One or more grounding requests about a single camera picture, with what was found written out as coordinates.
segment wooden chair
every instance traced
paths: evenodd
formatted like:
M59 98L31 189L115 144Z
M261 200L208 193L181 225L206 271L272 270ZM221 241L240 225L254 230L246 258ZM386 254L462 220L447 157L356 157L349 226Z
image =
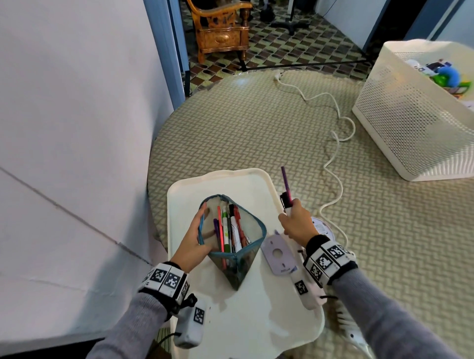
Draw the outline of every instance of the wooden chair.
M196 41L198 43L198 61L204 63L204 54L221 51L239 51L239 58L245 60L248 46L248 16L252 3L241 1L220 6L211 10L201 10L187 0L191 9ZM242 22L237 21L240 10ZM207 19L208 26L201 25L201 17Z

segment wrist tracker band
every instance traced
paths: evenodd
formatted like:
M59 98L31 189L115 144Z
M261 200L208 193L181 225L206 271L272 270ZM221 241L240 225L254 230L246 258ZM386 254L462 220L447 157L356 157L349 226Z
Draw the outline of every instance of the wrist tracker band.
M321 241L320 237L325 236L315 236L311 241ZM326 242L321 243L314 253L306 258L303 266L319 287L323 288L349 270L357 268L357 263L351 252L327 238Z
M154 296L169 314L178 314L188 289L188 275L184 271L171 264L160 263L149 271L138 292Z

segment perforated basket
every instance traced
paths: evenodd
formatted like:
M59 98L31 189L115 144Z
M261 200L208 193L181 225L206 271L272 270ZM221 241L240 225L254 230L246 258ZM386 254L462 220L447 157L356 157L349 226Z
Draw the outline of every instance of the perforated basket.
M474 112L405 63L450 61L474 82L474 50L454 42L383 45L352 109L397 172L408 181L474 176ZM474 100L474 86L463 100Z

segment woven tablecloth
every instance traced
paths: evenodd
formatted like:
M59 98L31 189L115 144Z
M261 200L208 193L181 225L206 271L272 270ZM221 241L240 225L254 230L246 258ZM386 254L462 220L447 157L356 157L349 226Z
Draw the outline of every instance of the woven tablecloth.
M342 136L350 127L337 120L329 96L305 103L295 89L277 85L274 75L257 71L225 78L185 101L163 125L151 152L148 191L165 248L166 192L184 178L258 167L280 192L284 165L293 197L313 215L336 196L337 183L322 165L336 146L329 132ZM332 93L342 115L355 119L351 108L363 83L311 71L287 71L282 81L298 85L307 97ZM356 125L356 135L341 144L330 166L344 195L325 213L347 233L359 266L381 289L471 357L474 180L406 182ZM330 330L290 354L363 357Z

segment hand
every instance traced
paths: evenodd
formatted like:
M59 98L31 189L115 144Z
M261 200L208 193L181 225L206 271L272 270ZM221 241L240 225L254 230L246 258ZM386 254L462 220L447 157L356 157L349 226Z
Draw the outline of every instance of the hand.
M191 272L194 267L201 263L207 254L212 250L212 247L198 242L198 228L201 217L207 208L207 203L204 202L191 221L186 235L181 241L178 250L171 258L171 262L176 263L181 267L185 273Z
M297 198L293 200L291 216L280 213L278 220L285 229L285 234L302 247L306 248L310 239L319 234L314 228L311 214L301 206Z

